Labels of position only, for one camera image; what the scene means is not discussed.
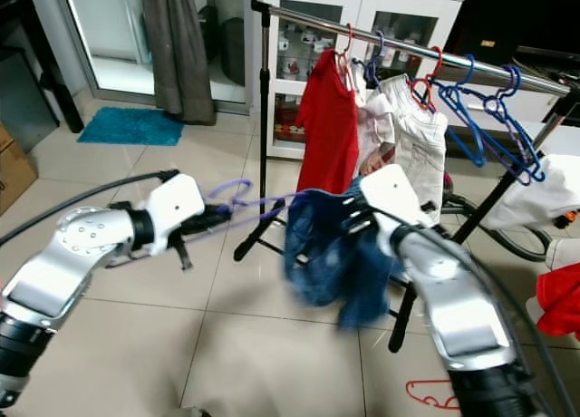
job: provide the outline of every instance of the metal clothes rail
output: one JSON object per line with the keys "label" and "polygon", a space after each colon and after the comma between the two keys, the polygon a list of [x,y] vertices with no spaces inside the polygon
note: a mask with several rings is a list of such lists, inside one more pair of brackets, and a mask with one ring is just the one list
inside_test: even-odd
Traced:
{"label": "metal clothes rail", "polygon": [[[258,0],[252,0],[252,9],[259,12],[262,15],[262,67],[260,70],[260,198],[266,196],[266,153],[267,153],[267,113],[268,113],[268,94],[270,86],[270,71],[268,69],[268,57],[269,57],[269,37],[270,37],[270,18],[272,15],[284,18],[285,20],[293,21],[300,24],[306,24],[308,26],[325,30],[326,32],[332,32],[334,34],[342,34],[349,36],[351,35],[353,39],[358,39],[372,44],[381,44],[381,38],[370,32],[365,32],[358,29],[350,29],[349,27],[341,24],[336,24],[315,16],[297,13],[295,11],[285,9],[283,7],[277,7],[269,5],[267,3],[259,2]],[[434,60],[439,60],[440,54],[435,50],[423,47],[417,44],[409,44],[403,41],[392,38],[383,38],[383,44],[387,47],[396,48],[407,53],[412,53],[424,58],[430,58]],[[444,53],[442,55],[443,62],[447,65],[457,66],[460,68],[471,68],[471,60],[465,57],[457,56],[455,54]],[[475,62],[473,67],[477,71],[481,71],[485,74],[506,79],[509,81],[511,79],[510,72],[499,68],[495,65],[490,65],[488,63]],[[522,74],[522,83],[527,84],[538,91],[544,91],[552,93],[558,97],[561,97],[554,107],[552,115],[548,118],[543,129],[538,133],[538,135],[533,140],[533,145],[536,149],[544,143],[549,134],[562,123],[564,118],[574,109],[574,107],[580,101],[580,91],[576,88],[567,88],[561,84],[550,82],[532,75]],[[453,236],[453,240],[459,244],[462,244],[468,236],[478,227],[479,222],[486,216],[486,214],[491,210],[491,208],[498,202],[501,196],[506,192],[509,186],[516,180],[515,176],[511,172],[507,171],[502,177],[499,184],[491,191],[486,199],[481,203],[475,213],[461,226],[461,228]],[[283,251],[274,247],[267,241],[263,240],[261,237],[266,232],[268,227],[272,225],[273,222],[278,222],[285,225],[285,222],[277,217],[277,213],[284,208],[285,201],[280,199],[276,202],[273,207],[274,213],[271,213],[268,218],[264,218],[260,221],[257,227],[247,236],[236,249],[234,253],[234,259],[236,261],[241,261],[249,250],[256,244],[260,244],[264,247],[272,249],[278,254],[282,254]],[[260,212],[264,213],[265,206],[260,206]],[[407,329],[407,324],[411,317],[411,310],[414,300],[417,298],[417,294],[412,283],[401,283],[397,284],[405,287],[405,295],[401,302],[401,307],[399,312],[391,312],[396,318],[395,326],[392,330],[391,339],[389,341],[389,349],[392,352],[397,352],[401,349],[402,342]]]}

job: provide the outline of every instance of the blue bath mat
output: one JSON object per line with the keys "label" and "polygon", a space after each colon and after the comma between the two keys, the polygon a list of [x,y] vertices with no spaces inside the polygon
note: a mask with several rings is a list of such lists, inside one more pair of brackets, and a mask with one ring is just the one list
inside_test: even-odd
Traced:
{"label": "blue bath mat", "polygon": [[182,132],[183,124],[164,116],[163,111],[103,107],[78,142],[174,146]]}

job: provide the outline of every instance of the blue jeans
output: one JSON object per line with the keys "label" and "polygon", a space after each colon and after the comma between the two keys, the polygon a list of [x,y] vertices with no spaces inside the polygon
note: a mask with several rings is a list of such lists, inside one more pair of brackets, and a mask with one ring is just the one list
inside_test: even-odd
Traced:
{"label": "blue jeans", "polygon": [[308,305],[343,301],[339,325],[345,329],[388,313],[389,276],[403,270],[398,259],[377,247],[376,226],[347,233],[344,222],[352,211],[343,202],[360,195],[357,179],[343,195],[305,190],[290,206],[286,227],[285,277]]}

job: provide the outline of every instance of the white cabinet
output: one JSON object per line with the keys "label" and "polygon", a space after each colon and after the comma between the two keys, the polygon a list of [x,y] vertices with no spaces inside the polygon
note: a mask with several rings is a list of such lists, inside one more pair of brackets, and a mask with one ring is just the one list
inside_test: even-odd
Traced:
{"label": "white cabinet", "polygon": [[[417,44],[444,46],[463,0],[264,0],[340,24],[414,39]],[[345,36],[325,33],[272,17],[269,69],[272,77],[268,100],[267,155],[300,159],[304,155],[304,132],[295,127],[300,98],[308,75],[323,49],[343,49]],[[351,57],[368,58],[378,47],[354,41]],[[260,46],[255,56],[261,56]],[[422,76],[434,62],[395,53],[385,67],[389,75]]]}

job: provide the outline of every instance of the bicycle wheel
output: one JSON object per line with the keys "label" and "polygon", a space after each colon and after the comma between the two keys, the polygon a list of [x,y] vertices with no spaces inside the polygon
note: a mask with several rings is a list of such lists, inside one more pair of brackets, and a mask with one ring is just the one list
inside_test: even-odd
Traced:
{"label": "bicycle wheel", "polygon": [[[445,202],[441,210],[441,214],[460,214],[469,218],[478,207],[468,199],[455,194],[448,194],[445,196]],[[531,234],[533,234],[542,245],[541,251],[534,251],[527,247],[522,247],[516,241],[509,238],[509,236],[500,229],[489,229],[483,225],[479,227],[492,239],[498,242],[502,247],[507,249],[512,254],[523,258],[527,261],[541,263],[546,261],[547,248],[552,242],[552,238],[543,229],[524,227]]]}

